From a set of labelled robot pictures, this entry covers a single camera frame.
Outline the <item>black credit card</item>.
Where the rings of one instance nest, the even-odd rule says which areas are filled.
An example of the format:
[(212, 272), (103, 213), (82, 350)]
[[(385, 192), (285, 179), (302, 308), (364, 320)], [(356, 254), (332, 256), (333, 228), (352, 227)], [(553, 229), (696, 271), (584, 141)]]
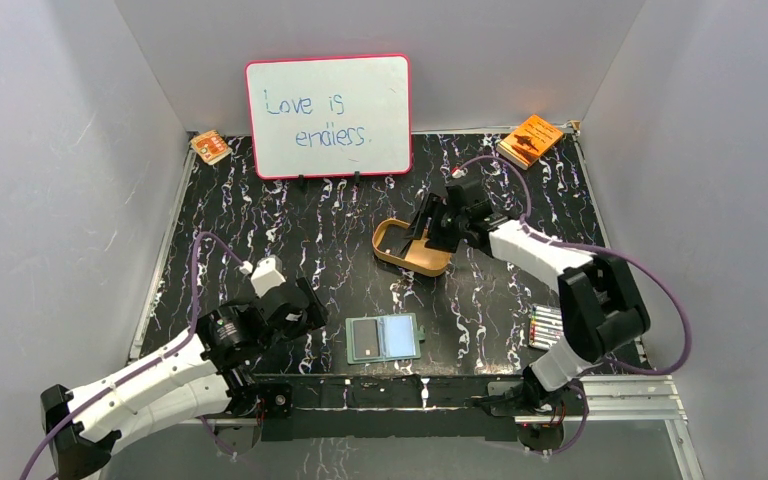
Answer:
[(380, 356), (378, 322), (364, 318), (352, 323), (355, 359), (366, 360)]

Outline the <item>mint green card holder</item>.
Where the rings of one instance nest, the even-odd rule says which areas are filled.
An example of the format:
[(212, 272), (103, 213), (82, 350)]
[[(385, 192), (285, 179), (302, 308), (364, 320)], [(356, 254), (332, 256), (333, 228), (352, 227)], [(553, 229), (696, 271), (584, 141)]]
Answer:
[[(354, 355), (352, 323), (364, 318), (378, 322), (380, 356), (358, 361)], [(420, 345), (425, 341), (425, 328), (417, 323), (413, 313), (347, 318), (345, 327), (347, 362), (350, 365), (415, 360), (421, 357)]]

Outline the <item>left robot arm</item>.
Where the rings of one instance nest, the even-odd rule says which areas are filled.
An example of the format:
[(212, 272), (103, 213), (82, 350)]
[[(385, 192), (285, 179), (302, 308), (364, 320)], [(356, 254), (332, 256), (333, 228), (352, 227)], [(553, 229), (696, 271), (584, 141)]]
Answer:
[(84, 479), (126, 446), (198, 416), (254, 411), (247, 367), (274, 346), (324, 327), (325, 306), (305, 278), (229, 301), (155, 353), (96, 382), (40, 395), (59, 479)]

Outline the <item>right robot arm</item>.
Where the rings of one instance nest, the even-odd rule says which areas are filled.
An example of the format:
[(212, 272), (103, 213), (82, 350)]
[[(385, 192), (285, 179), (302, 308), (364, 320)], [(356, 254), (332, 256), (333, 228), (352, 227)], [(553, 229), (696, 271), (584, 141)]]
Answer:
[(408, 230), (430, 250), (454, 253), (467, 244), (519, 267), (558, 294), (560, 339), (524, 368), (520, 386), (493, 396), (495, 402), (518, 400), (537, 414), (550, 413), (572, 380), (651, 326), (627, 261), (564, 247), (523, 217), (496, 211), (478, 181), (456, 180), (443, 195), (427, 194)]

